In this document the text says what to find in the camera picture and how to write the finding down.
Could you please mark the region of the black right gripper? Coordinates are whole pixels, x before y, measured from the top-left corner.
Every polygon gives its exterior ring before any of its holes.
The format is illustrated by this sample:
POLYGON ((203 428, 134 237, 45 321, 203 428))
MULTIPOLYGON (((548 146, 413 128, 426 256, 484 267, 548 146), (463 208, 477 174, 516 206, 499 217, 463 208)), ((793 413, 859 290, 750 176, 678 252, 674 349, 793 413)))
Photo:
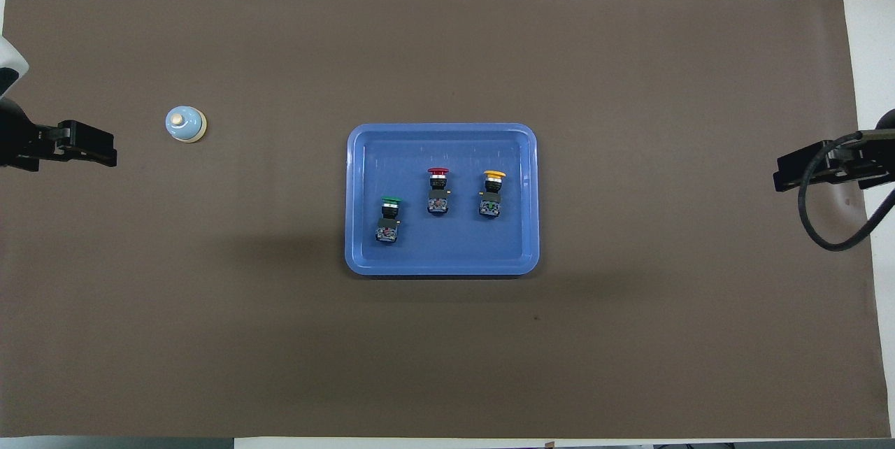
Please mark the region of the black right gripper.
MULTIPOLYGON (((830 140, 821 140, 777 158, 777 171, 773 173, 775 191, 784 193, 800 187, 809 163, 829 143, 830 140)), ((893 134, 844 136, 832 149, 833 159, 838 162, 834 183, 856 181, 862 190, 892 183, 893 150, 893 134)))

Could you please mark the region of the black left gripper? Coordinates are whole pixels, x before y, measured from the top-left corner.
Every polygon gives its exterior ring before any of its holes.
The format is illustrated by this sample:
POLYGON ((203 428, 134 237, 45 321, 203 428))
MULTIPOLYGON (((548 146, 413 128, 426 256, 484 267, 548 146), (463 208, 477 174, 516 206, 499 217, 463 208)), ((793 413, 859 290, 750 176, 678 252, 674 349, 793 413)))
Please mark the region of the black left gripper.
POLYGON ((117 165, 114 134, 75 120, 55 126, 36 125, 36 138, 31 142, 31 172, 41 168, 41 160, 69 162, 87 160, 104 166, 117 165), (63 148, 58 140, 63 138, 63 148))

